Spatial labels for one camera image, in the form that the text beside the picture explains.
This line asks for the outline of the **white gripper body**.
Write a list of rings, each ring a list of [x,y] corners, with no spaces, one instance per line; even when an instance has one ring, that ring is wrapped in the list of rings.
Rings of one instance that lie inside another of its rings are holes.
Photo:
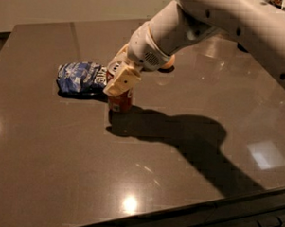
[[[156,71],[170,61],[170,56],[162,52],[155,43],[148,22],[141,25],[131,36],[127,57],[143,71]]]

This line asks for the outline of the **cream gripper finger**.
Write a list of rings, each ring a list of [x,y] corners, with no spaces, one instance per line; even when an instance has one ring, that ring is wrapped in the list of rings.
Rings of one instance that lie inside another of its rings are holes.
[[[110,63],[107,70],[113,73],[114,77],[107,82],[103,92],[111,97],[120,96],[141,80],[139,70],[124,61]]]
[[[109,62],[108,68],[112,68],[114,64],[121,64],[124,61],[127,61],[127,48],[128,44],[125,44],[123,47],[121,47],[116,55],[113,57],[113,59]]]

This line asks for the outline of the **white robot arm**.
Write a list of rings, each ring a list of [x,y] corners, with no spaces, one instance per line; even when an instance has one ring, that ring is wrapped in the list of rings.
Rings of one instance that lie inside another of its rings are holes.
[[[263,0],[173,0],[144,23],[110,61],[104,89],[119,96],[143,71],[163,68],[180,49],[218,30],[240,43],[285,90],[285,11]]]

